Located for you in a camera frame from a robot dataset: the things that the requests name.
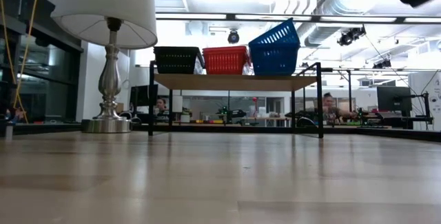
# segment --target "man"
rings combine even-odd
[[[337,119],[340,117],[345,117],[348,119],[357,117],[357,114],[354,112],[349,112],[335,107],[334,98],[329,92],[323,95],[323,113],[328,117]]]

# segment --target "black metal frame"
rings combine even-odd
[[[150,75],[149,75],[149,85],[154,85],[154,65],[155,61],[150,61]],[[259,128],[259,127],[225,127],[225,125],[220,125],[219,127],[203,127],[203,126],[184,126],[184,125],[173,125],[173,90],[180,89],[169,89],[169,123],[168,126],[154,125],[154,118],[149,118],[148,134],[153,135],[153,131],[167,131],[167,132],[248,132],[248,133],[279,133],[279,134],[304,134],[304,133],[317,133],[318,138],[323,138],[324,128],[323,128],[323,106],[322,106],[322,68],[320,63],[314,63],[313,65],[305,68],[303,71],[299,72],[296,76],[304,76],[306,72],[313,71],[316,73],[317,81],[317,99],[318,99],[318,127],[316,128],[297,128],[294,121],[294,117],[291,119],[290,128]],[[149,87],[149,95],[153,95],[153,87]],[[149,99],[149,113],[153,113],[153,107],[155,99]],[[295,110],[295,92],[291,91],[291,108]]]

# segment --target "ceiling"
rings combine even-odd
[[[435,16],[441,13],[441,0],[413,9],[399,0],[155,0],[157,12],[231,12],[231,13],[286,13],[286,14],[372,14],[372,15],[427,15]],[[179,32],[182,35],[206,36],[203,45],[226,44],[229,29],[239,31],[241,41],[247,43],[273,24],[254,22],[200,22],[188,23],[182,21]],[[161,30],[158,28],[161,42]],[[409,62],[409,51],[415,54],[419,45],[438,39],[441,26],[408,26],[408,25],[367,25],[367,37],[353,42],[347,47],[340,47],[336,41],[341,32],[348,26],[322,27],[314,24],[297,23],[296,28],[302,40],[298,63],[304,61],[322,61],[331,67],[366,67],[372,68],[373,63],[380,60],[378,53],[391,58],[393,67],[406,67]],[[310,44],[303,41],[314,35],[318,43]],[[439,52],[430,50],[431,54]],[[417,63],[421,68],[432,68],[428,63]]]

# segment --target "ductwork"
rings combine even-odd
[[[369,0],[354,3],[350,0],[320,0],[312,14],[317,15],[362,15],[372,9],[375,3]],[[318,47],[325,39],[329,38],[341,27],[320,27],[315,23],[304,23],[297,33],[305,46]]]

